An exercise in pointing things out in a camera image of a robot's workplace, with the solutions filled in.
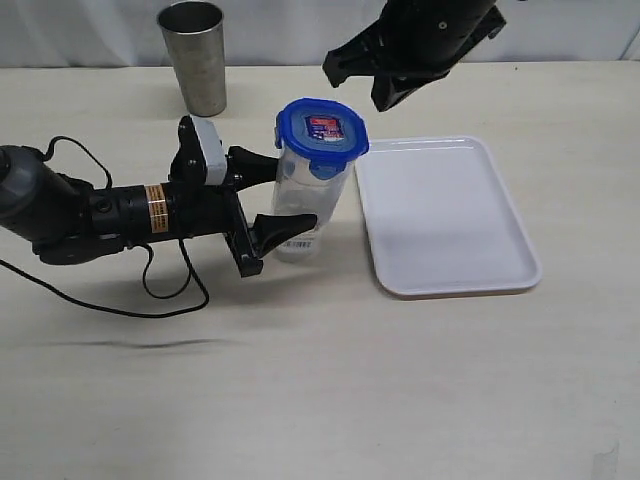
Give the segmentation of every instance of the white wall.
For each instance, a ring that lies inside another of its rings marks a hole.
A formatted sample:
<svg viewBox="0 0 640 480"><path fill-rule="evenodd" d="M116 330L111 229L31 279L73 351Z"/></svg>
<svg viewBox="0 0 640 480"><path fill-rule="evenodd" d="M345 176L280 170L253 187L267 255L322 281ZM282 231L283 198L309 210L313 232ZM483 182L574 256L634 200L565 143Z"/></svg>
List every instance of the white wall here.
<svg viewBox="0 0 640 480"><path fill-rule="evenodd" d="M0 0L0 65L166 64L155 14L171 0ZM230 64L317 64L385 0L217 0ZM615 60L640 30L640 0L500 0L509 22L469 61Z"/></svg>

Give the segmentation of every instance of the blue lid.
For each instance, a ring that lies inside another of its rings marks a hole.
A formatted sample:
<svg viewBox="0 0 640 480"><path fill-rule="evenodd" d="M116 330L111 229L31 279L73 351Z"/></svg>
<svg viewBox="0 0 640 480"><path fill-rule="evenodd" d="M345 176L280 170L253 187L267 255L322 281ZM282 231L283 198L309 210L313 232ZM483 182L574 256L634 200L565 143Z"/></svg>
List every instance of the blue lid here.
<svg viewBox="0 0 640 480"><path fill-rule="evenodd" d="M331 100L301 98L287 105L276 119L276 147L285 143L314 166L336 172L369 151L362 119L349 107Z"/></svg>

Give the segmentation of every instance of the white table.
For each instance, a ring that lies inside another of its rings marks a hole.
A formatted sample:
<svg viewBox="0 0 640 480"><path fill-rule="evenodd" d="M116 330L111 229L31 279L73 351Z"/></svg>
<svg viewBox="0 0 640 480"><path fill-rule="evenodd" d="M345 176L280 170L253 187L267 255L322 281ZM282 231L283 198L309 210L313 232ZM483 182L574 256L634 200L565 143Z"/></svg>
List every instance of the white table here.
<svg viewBox="0 0 640 480"><path fill-rule="evenodd" d="M333 90L317 67L232 68L228 83L227 146L275 153L274 117L302 96L350 104L372 138L481 137L542 283L391 298L355 181L310 265L268 259L241 280L222 238L189 241L213 297L197 314L85 311L0 271L0 478L585 480L617 443L617 475L640 478L639 63L465 64L384 114L370 80ZM77 137L117 184L165 180L182 114L169 69L0 71L0 144ZM72 146L51 166L103 181ZM249 217L270 193L243 194ZM56 268L1 235L2 258L73 295L158 308L139 285L143 251ZM177 248L157 253L153 286L170 289ZM192 339L211 342L126 346Z"/></svg>

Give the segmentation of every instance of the barcode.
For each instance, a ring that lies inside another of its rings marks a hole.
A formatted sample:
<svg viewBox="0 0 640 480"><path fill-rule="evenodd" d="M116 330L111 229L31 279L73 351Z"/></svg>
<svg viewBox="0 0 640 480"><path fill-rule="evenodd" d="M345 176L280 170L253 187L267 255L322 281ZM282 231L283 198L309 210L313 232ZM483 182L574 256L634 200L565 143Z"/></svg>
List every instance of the barcode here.
<svg viewBox="0 0 640 480"><path fill-rule="evenodd" d="M309 240L289 240L284 246L288 248L311 248L312 243Z"/></svg>

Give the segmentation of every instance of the orange label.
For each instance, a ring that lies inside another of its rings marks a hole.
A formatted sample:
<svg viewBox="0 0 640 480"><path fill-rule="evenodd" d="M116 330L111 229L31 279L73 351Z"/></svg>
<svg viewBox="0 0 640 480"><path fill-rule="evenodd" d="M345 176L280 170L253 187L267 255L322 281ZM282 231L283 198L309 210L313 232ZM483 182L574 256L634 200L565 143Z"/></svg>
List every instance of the orange label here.
<svg viewBox="0 0 640 480"><path fill-rule="evenodd" d="M162 185L147 185L147 203L149 204L149 218L151 219L151 233L166 233L169 231L169 209L164 196Z"/></svg>

